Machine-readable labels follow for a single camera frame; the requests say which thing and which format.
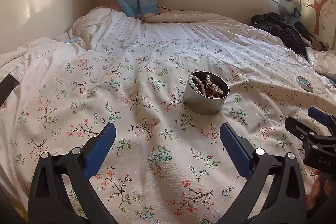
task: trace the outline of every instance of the metal tin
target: metal tin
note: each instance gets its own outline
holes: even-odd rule
[[[226,101],[226,97],[229,94],[229,86],[227,83],[217,75],[206,71],[196,71],[193,72],[190,76],[195,75],[199,79],[205,79],[207,75],[210,75],[213,79],[214,83],[224,91],[224,97],[222,98],[209,98],[202,94],[197,93],[190,86],[189,82],[185,86],[183,100],[185,104],[194,112],[202,115],[214,115],[218,113],[224,102]]]
[[[300,87],[302,87],[305,91],[313,92],[313,86],[311,83],[302,76],[296,77],[296,82],[299,84]]]

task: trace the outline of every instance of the phone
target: phone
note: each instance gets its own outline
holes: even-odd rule
[[[18,84],[19,82],[12,75],[7,75],[0,82],[0,106],[3,105],[12,90],[17,87]]]

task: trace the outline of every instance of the screw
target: screw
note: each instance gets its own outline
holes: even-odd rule
[[[81,152],[81,149],[79,147],[75,147],[74,149],[71,150],[71,153],[74,155],[77,155]]]
[[[262,148],[257,148],[257,149],[255,150],[255,152],[256,152],[258,155],[260,155],[260,156],[262,156],[263,154],[265,154],[265,150],[263,150]]]
[[[48,152],[43,152],[42,155],[41,155],[42,159],[46,159],[48,157],[49,157],[49,153]]]
[[[295,159],[295,155],[293,153],[288,153],[287,157],[292,159],[292,160]]]

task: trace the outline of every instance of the blue gripper pad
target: blue gripper pad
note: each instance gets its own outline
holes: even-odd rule
[[[239,136],[236,136],[231,129],[223,123],[220,127],[220,140],[225,146],[233,164],[235,165],[240,176],[250,179],[251,171],[251,157],[245,151],[239,142]]]
[[[324,112],[314,107],[310,107],[308,109],[308,116],[318,121],[319,123],[323,124],[326,127],[330,125],[329,115],[325,114]]]
[[[97,175],[107,153],[116,139],[117,130],[113,123],[108,123],[98,136],[98,141],[85,158],[84,176],[87,180]]]

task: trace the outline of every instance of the round tin lid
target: round tin lid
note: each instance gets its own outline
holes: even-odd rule
[[[296,82],[302,87],[304,90],[313,92],[313,86],[311,83],[304,77],[298,76],[296,77]]]

